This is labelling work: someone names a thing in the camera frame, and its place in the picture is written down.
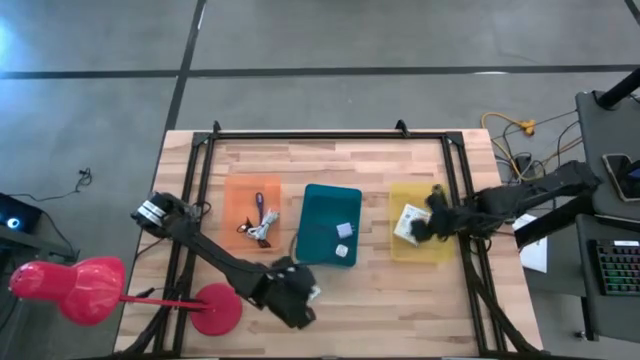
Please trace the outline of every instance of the black metal frame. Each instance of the black metal frame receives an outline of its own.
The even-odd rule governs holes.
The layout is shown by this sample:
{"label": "black metal frame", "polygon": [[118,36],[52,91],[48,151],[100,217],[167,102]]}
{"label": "black metal frame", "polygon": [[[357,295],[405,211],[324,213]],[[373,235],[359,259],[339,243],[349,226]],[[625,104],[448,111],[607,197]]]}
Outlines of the black metal frame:
{"label": "black metal frame", "polygon": [[[453,165],[451,146],[454,146],[458,152],[462,178],[464,180],[465,191],[467,194],[472,194],[473,184],[471,181],[471,170],[467,159],[467,154],[464,145],[464,139],[461,132],[447,131],[447,132],[410,132],[407,126],[402,120],[399,120],[396,124],[395,130],[389,131],[265,131],[265,132],[234,132],[234,131],[221,131],[218,122],[215,122],[212,132],[202,133],[196,132],[193,135],[191,150],[189,153],[189,160],[187,164],[187,172],[185,176],[185,182],[182,191],[182,200],[189,202],[190,193],[192,189],[192,183],[195,174],[196,161],[198,153],[203,145],[206,145],[205,158],[203,162],[202,175],[200,178],[200,187],[197,195],[197,203],[202,203],[205,200],[207,191],[207,179],[209,177],[211,164],[213,162],[213,151],[215,141],[217,140],[239,140],[239,139],[425,139],[425,140],[439,140],[442,144],[442,151],[445,163],[445,170],[447,174],[447,181],[449,182],[449,189],[453,206],[460,206],[462,200],[456,180],[456,173]],[[478,293],[475,290],[476,284],[472,284],[474,278],[477,277],[475,268],[472,262],[471,241],[475,242],[478,253],[478,260],[481,269],[482,283],[486,287],[486,291],[490,296],[495,299],[495,289],[493,285],[493,278],[489,266],[489,258],[487,256],[487,249],[484,241],[479,239],[470,239],[467,234],[460,234],[459,246],[462,256],[462,265],[465,274],[465,281],[468,290],[469,304],[471,308],[471,317],[473,321],[474,334],[476,343],[478,346],[478,354],[483,356],[491,350],[488,349],[487,336],[484,331],[482,314],[480,311],[480,302],[478,300]],[[178,263],[180,259],[181,245],[178,242],[174,242],[171,248],[171,254],[169,256],[169,265],[167,269],[167,276],[165,281],[165,287],[176,287],[176,278],[178,271]],[[193,277],[195,265],[195,254],[191,251],[187,253],[187,260],[184,266],[183,273],[180,278],[186,279],[186,291],[184,296],[189,297],[191,292],[191,280]],[[170,354],[171,356],[179,357],[182,351],[182,345],[184,342],[184,330],[186,322],[186,311],[178,311],[178,321],[176,322],[175,336],[173,339],[172,349],[167,351],[164,349],[164,342],[166,336],[166,319],[159,327],[156,333],[155,342],[153,345],[153,353],[163,356]],[[493,335],[496,341],[496,347],[498,352],[506,352],[506,342],[504,333],[500,327],[498,319],[490,313],[491,321],[493,325]]]}

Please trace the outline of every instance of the wooden table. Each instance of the wooden table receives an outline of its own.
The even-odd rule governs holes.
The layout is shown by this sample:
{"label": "wooden table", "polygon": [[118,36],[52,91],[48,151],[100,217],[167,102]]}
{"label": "wooden table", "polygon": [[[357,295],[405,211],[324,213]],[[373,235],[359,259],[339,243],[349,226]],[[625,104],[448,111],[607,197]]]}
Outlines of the wooden table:
{"label": "wooden table", "polygon": [[[462,130],[475,190],[500,185],[489,134]],[[180,195],[192,131],[170,131],[160,157],[154,189]],[[459,188],[464,191],[454,152]],[[196,182],[202,159],[196,167]],[[265,171],[282,179],[282,251],[271,255],[234,254],[268,262],[287,251],[300,219],[308,183],[362,190],[358,261],[351,269],[312,268],[322,294],[311,306],[317,320],[304,330],[287,328],[268,310],[244,302],[242,319],[231,333],[207,337],[187,321],[183,356],[444,356],[476,355],[469,301],[459,248],[453,259],[437,264],[398,263],[391,260],[388,196],[391,183],[446,184],[442,147],[438,140],[233,140],[215,143],[207,201],[212,211],[202,232],[218,237],[229,174]],[[195,199],[198,186],[194,186]],[[142,235],[140,248],[155,241]],[[171,243],[146,252],[134,265],[129,294],[162,287]],[[489,252],[498,300],[526,339],[542,348],[524,272],[515,240],[495,236]],[[194,294],[224,276],[198,259]],[[115,350],[131,344],[147,325],[156,307],[128,304],[124,308]],[[487,337],[490,322],[483,312]],[[168,326],[170,348],[175,316]]]}

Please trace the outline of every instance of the white paper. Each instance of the white paper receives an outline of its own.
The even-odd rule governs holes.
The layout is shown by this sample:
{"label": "white paper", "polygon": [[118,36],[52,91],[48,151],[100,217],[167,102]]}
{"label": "white paper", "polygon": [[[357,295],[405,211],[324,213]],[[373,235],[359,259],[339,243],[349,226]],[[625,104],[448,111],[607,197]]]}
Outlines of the white paper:
{"label": "white paper", "polygon": [[[527,225],[537,219],[533,215],[524,214],[513,223],[513,230]],[[547,273],[547,238],[544,237],[520,250],[520,262],[527,269]]]}
{"label": "white paper", "polygon": [[411,222],[416,219],[424,219],[424,221],[428,222],[430,217],[431,214],[427,211],[410,204],[405,204],[396,228],[393,230],[393,234],[418,246],[418,240],[411,235]]}

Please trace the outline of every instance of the orange bin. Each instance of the orange bin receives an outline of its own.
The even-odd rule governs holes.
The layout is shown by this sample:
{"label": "orange bin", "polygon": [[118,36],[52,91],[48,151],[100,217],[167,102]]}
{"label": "orange bin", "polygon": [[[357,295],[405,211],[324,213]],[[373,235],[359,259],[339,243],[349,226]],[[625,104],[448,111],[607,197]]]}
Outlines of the orange bin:
{"label": "orange bin", "polygon": [[281,181],[275,175],[231,175],[224,182],[224,208],[222,214],[222,236],[217,242],[225,250],[234,252],[272,252],[280,249],[280,222],[271,224],[267,233],[270,248],[260,248],[258,242],[237,232],[249,218],[253,226],[260,225],[256,193],[264,196],[264,214],[269,209],[281,211]]}

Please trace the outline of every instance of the red lamp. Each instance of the red lamp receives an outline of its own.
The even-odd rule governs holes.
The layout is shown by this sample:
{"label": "red lamp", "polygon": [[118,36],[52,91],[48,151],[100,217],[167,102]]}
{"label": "red lamp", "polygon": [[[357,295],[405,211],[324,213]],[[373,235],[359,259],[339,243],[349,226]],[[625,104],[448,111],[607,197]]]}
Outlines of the red lamp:
{"label": "red lamp", "polygon": [[203,287],[200,302],[138,298],[122,293],[125,269],[116,257],[96,257],[73,266],[32,261],[19,267],[9,281],[18,297],[54,301],[69,320],[96,325],[106,319],[118,302],[176,306],[190,312],[193,326],[205,335],[224,335],[240,321],[242,302],[233,289],[216,283]]}

